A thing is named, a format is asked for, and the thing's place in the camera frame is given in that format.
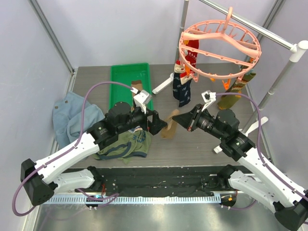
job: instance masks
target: gray floor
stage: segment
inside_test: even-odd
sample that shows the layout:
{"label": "gray floor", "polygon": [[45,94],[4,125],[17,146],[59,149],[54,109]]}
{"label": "gray floor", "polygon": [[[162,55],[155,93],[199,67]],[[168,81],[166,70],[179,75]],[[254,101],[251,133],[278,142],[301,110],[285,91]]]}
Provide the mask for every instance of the gray floor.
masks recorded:
{"label": "gray floor", "polygon": [[[209,73],[229,74],[236,73],[238,67],[233,64],[201,64],[199,68]],[[157,87],[166,80],[173,72],[173,65],[151,65],[151,84],[152,88]],[[74,86],[74,92],[85,96],[89,88],[101,81],[110,79],[109,66],[80,67]],[[180,108],[180,112],[190,111],[196,104],[202,103],[201,92],[211,90],[214,92],[224,92],[220,80],[212,82],[206,77],[199,78],[199,82],[192,82],[192,101]],[[98,105],[104,113],[109,106],[109,86],[101,86],[92,91],[89,96],[89,102]],[[168,86],[158,95],[153,96],[154,109],[159,112],[162,119],[167,117],[174,109],[178,108],[179,102],[172,96],[172,86]],[[252,108],[248,100],[241,99],[232,108],[241,125],[249,119]],[[216,104],[209,108],[212,115],[216,115],[218,108]],[[257,134],[250,134],[250,139],[256,142]],[[192,133],[187,132],[178,126],[176,135],[171,140],[164,140],[160,134],[153,136],[150,151],[146,158],[132,158],[126,165],[121,160],[97,161],[91,156],[84,161],[80,161],[73,167],[85,168],[95,167],[151,167],[151,166],[220,166],[226,164],[236,165],[231,158],[224,153],[213,154],[212,149],[219,145],[219,140],[196,130]]]}
{"label": "gray floor", "polygon": [[[235,207],[252,203],[245,194],[237,198]],[[41,205],[33,230],[287,231],[260,203],[245,211],[229,211],[217,204],[110,205],[97,211],[84,205]]]}

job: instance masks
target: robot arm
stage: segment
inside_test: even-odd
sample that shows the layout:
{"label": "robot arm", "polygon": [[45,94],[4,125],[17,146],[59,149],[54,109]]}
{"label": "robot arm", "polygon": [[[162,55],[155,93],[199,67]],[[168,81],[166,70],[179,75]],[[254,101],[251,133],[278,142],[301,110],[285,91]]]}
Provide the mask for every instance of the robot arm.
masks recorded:
{"label": "robot arm", "polygon": [[[116,142],[118,135],[125,131],[140,126],[143,130],[148,130],[152,135],[155,135],[167,125],[165,121],[159,118],[157,111],[146,108],[151,99],[149,93],[137,89],[133,89],[132,92],[136,94],[134,96],[135,109],[132,112],[128,103],[118,102],[109,110],[103,120],[95,123],[82,134],[77,146],[73,142],[53,155],[35,163],[31,159],[22,163],[21,181],[33,170],[42,165],[45,166],[24,185],[32,205],[41,205],[55,193],[63,193],[76,188],[98,190],[103,183],[103,178],[95,167],[88,167],[79,172],[63,172],[85,157],[95,154]],[[148,120],[148,116],[153,116],[152,121]],[[46,164],[70,149],[72,151],[66,155],[49,165]]]}
{"label": "robot arm", "polygon": [[202,97],[204,105],[198,104],[190,112],[172,119],[188,131],[199,128],[220,139],[222,151],[262,181],[256,182],[237,168],[227,165],[218,173],[221,185],[226,189],[234,188],[247,193],[270,209],[283,226],[289,230],[298,230],[308,218],[308,201],[298,193],[307,197],[308,191],[285,176],[265,156],[261,155],[264,163],[261,161],[255,144],[238,130],[239,120],[232,110],[219,111],[216,118],[212,117],[207,107],[216,100],[215,93],[206,91]]}

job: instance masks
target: green plastic tray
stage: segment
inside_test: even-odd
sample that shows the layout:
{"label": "green plastic tray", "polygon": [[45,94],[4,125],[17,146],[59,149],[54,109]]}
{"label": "green plastic tray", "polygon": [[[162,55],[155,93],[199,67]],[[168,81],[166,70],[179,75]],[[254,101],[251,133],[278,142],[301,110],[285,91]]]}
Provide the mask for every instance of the green plastic tray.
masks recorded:
{"label": "green plastic tray", "polygon": [[[152,92],[150,67],[149,64],[126,64],[111,66],[111,81],[125,83],[131,86],[131,82],[141,80],[142,87],[148,93]],[[117,102],[127,102],[133,106],[132,93],[128,89],[111,84],[109,90],[109,108],[112,108]],[[147,107],[153,110],[153,100],[151,100]]]}

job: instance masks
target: hanger hook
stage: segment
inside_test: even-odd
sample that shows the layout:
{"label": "hanger hook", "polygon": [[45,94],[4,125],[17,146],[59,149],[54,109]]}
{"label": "hanger hook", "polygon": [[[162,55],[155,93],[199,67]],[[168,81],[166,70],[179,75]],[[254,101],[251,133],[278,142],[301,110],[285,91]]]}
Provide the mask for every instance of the hanger hook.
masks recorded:
{"label": "hanger hook", "polygon": [[225,24],[223,25],[223,29],[222,29],[222,34],[225,33],[227,27],[228,27],[228,24],[229,24],[229,21],[230,21],[230,18],[232,16],[232,11],[233,11],[233,8],[232,7],[229,7],[229,12],[228,12],[228,15],[226,17],[226,21],[225,21]]}

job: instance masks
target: wooden surface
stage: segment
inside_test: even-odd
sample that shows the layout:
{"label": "wooden surface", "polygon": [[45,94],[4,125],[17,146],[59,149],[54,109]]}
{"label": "wooden surface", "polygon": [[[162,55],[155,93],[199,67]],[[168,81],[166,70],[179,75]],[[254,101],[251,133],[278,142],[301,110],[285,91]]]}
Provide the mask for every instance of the wooden surface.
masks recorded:
{"label": "wooden surface", "polygon": [[[238,67],[233,64],[201,64],[199,68],[209,73],[229,74],[236,73]],[[151,65],[151,84],[154,89],[173,72],[173,65]],[[73,92],[85,96],[89,88],[101,81],[110,79],[109,66],[80,67]],[[203,103],[201,92],[211,90],[213,92],[224,92],[220,80],[212,82],[206,77],[200,77],[199,82],[191,84],[191,102],[179,108],[180,113],[190,111],[196,104]],[[98,105],[105,114],[109,107],[109,86],[99,86],[92,91],[89,102]],[[166,118],[174,109],[178,108],[179,101],[172,96],[172,85],[169,85],[158,95],[153,95],[154,109],[159,112],[160,118]],[[236,117],[240,120],[240,127],[248,121],[252,108],[248,100],[240,99],[232,108]],[[209,112],[216,116],[218,108],[213,104]],[[249,136],[256,142],[257,134],[253,132]],[[178,126],[173,139],[162,139],[160,134],[152,136],[152,144],[146,158],[133,157],[126,165],[122,160],[98,161],[89,156],[86,160],[80,161],[73,167],[85,168],[95,167],[151,167],[151,166],[220,166],[226,164],[236,165],[236,162],[227,157],[224,153],[214,154],[213,148],[219,145],[219,140],[209,134],[197,129],[194,132],[187,132]]]}

